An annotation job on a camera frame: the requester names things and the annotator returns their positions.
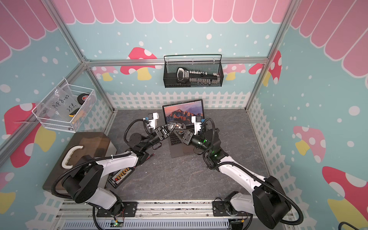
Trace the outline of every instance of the black wire basket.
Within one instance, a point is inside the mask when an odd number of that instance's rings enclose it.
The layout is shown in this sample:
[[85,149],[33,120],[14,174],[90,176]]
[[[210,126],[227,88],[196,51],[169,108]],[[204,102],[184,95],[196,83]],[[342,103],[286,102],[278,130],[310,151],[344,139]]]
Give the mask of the black wire basket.
[[221,54],[167,55],[163,58],[165,88],[222,86]]

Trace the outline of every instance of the gray countertop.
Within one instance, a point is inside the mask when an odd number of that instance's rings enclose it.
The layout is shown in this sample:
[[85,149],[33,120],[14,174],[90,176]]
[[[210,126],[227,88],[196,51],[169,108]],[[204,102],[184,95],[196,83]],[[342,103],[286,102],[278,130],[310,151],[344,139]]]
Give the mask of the gray countertop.
[[[146,117],[148,113],[158,112],[158,125],[164,124],[162,110],[118,110],[108,137],[117,148],[124,152],[128,145],[123,140],[124,132],[131,121]],[[212,118],[216,128],[220,129],[221,147],[235,161],[249,170],[268,177],[268,172],[259,151],[256,139],[244,109],[207,109],[205,117]],[[127,138],[134,132],[146,135],[143,124],[136,123],[130,129]],[[107,189],[119,195],[122,200],[139,199],[214,199],[226,197],[232,191],[248,192],[230,177],[206,168],[202,156],[196,154],[171,158],[169,140],[144,164],[114,189]]]

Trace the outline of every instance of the red mushroom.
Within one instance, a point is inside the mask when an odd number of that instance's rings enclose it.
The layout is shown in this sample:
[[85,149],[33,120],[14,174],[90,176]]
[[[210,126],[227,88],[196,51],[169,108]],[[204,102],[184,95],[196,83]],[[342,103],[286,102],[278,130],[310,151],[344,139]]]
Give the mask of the red mushroom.
[[232,81],[235,79],[235,72],[245,73],[247,70],[244,64],[229,64],[223,68],[224,74],[227,74],[225,80]]
[[[280,51],[277,51],[276,56],[273,60],[273,62],[271,63],[270,68],[268,69],[265,79],[263,79],[263,85],[264,86],[268,86],[268,80],[270,79],[270,77],[272,76],[273,82],[275,84],[277,84],[279,82],[280,79],[280,74],[281,74],[281,64],[282,64],[282,60],[281,60],[281,53]],[[258,74],[261,72],[262,69],[262,64],[255,64],[254,66],[252,66],[252,68],[249,69],[249,73],[250,74]]]
[[[127,59],[157,59],[157,57],[146,49],[143,49],[141,47],[135,47],[132,49]],[[148,72],[148,67],[155,69],[162,68],[162,66],[122,66],[120,68],[120,72],[122,72],[125,75],[128,75],[137,71],[138,80],[140,81],[150,80],[152,76]]]
[[321,163],[326,153],[326,141],[321,130],[302,126],[294,126],[294,134],[301,139],[295,143],[299,153],[305,155],[309,149],[312,150],[314,159]]
[[348,222],[358,229],[368,227],[368,183],[365,180],[332,167],[323,167],[325,181],[343,200],[327,202],[338,222]]
[[[4,114],[7,134],[3,135],[3,139],[8,138],[21,125],[21,122],[29,117],[35,106],[35,103],[17,105]],[[55,139],[56,133],[54,131],[47,130],[41,124],[38,124],[10,156],[12,165],[19,168],[27,164],[31,158],[34,143],[38,144],[46,152],[50,149]]]
[[[0,173],[0,190],[5,187],[5,185],[13,179],[14,173],[3,172]],[[0,192],[0,214],[6,213],[10,208],[11,204],[15,200],[15,192],[3,193]]]
[[98,79],[101,79],[101,75],[102,75],[102,79],[104,81],[112,81],[113,78],[110,76],[109,73],[114,73],[117,74],[117,70],[115,69],[115,67],[113,66],[94,66],[92,68],[93,72],[95,73],[95,75],[97,76]]

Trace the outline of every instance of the laptop screen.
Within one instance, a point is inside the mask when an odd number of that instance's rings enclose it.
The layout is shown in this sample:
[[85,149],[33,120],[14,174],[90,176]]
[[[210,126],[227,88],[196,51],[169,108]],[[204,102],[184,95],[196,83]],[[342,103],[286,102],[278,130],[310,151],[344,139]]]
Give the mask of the laptop screen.
[[192,123],[192,116],[201,116],[202,119],[205,118],[202,100],[172,104],[163,106],[162,108],[165,114],[166,124],[169,121],[179,121],[189,126],[194,125]]

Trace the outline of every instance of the white wire basket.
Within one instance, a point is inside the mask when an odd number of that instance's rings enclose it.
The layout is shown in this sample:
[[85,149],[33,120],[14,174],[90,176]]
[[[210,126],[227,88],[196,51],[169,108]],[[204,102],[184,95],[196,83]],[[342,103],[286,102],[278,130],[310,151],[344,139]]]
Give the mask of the white wire basket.
[[71,90],[71,92],[73,93],[72,97],[75,100],[77,100],[78,95],[81,93],[89,94],[88,98],[80,107],[78,112],[73,116],[71,121],[66,121],[59,114],[52,113],[52,111],[44,106],[50,96],[52,96],[55,88],[44,99],[42,99],[42,101],[32,110],[32,113],[36,116],[37,120],[42,124],[42,126],[47,129],[66,132],[77,132],[79,127],[82,125],[84,119],[87,117],[88,113],[91,111],[92,107],[97,101],[96,92],[94,89],[89,89],[77,85],[70,85],[66,79],[63,79],[58,85],[61,85],[60,88],[65,91]]

